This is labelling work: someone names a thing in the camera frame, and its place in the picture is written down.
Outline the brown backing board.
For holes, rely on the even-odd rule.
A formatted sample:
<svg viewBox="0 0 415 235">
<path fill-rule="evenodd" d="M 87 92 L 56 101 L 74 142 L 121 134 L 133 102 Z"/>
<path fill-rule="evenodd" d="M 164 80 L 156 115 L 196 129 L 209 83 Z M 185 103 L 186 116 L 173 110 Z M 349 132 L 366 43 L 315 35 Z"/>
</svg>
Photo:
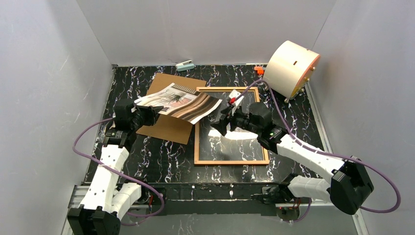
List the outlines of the brown backing board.
<svg viewBox="0 0 415 235">
<path fill-rule="evenodd" d="M 140 106 L 162 106 L 160 117 L 153 126 L 143 126 L 137 134 L 161 140 L 187 144 L 194 121 L 179 117 L 181 112 L 190 114 L 189 104 L 195 99 L 190 94 L 206 81 L 188 77 L 156 73 L 146 96 L 136 100 Z"/>
</svg>

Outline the printed photo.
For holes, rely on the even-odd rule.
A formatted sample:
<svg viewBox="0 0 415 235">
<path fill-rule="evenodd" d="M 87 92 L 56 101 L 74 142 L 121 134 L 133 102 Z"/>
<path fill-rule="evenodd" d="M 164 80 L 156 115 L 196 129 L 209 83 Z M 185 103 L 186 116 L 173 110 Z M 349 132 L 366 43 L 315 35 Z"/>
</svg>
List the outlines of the printed photo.
<svg viewBox="0 0 415 235">
<path fill-rule="evenodd" d="M 163 106 L 161 115 L 179 118 L 196 124 L 216 110 L 222 100 L 204 92 L 171 83 L 154 94 L 135 100 L 138 106 Z"/>
</svg>

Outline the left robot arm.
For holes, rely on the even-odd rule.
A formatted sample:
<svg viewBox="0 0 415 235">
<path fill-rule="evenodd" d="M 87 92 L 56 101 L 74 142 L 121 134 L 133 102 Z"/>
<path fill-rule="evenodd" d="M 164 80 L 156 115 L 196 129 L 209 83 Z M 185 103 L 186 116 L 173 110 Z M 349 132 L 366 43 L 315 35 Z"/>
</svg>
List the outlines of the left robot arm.
<svg viewBox="0 0 415 235">
<path fill-rule="evenodd" d="M 75 235 L 117 235 L 121 220 L 142 195 L 142 188 L 153 192 L 161 207 L 144 218 L 161 213 L 165 207 L 164 195 L 147 183 L 121 172 L 137 139 L 137 130 L 156 124 L 163 106 L 140 106 L 132 99 L 119 100 L 114 107 L 114 117 L 102 120 L 106 125 L 101 150 L 97 159 L 76 149 L 73 151 L 98 164 L 93 180 L 77 208 L 70 208 L 67 220 Z"/>
</svg>

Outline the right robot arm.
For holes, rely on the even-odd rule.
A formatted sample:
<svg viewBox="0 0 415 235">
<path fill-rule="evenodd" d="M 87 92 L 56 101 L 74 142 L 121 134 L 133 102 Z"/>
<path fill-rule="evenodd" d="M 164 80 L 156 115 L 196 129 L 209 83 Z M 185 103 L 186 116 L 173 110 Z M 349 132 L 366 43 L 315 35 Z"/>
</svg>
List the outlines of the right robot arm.
<svg viewBox="0 0 415 235">
<path fill-rule="evenodd" d="M 252 103 L 248 113 L 229 105 L 211 127 L 222 136 L 236 128 L 252 132 L 266 150 L 290 158 L 319 175 L 307 178 L 291 173 L 276 187 L 265 187 L 261 195 L 254 196 L 264 204 L 307 197 L 331 202 L 340 211 L 353 215 L 374 190 L 367 170 L 356 163 L 357 158 L 341 160 L 318 154 L 306 143 L 297 144 L 286 128 L 274 123 L 271 111 L 263 103 Z"/>
</svg>

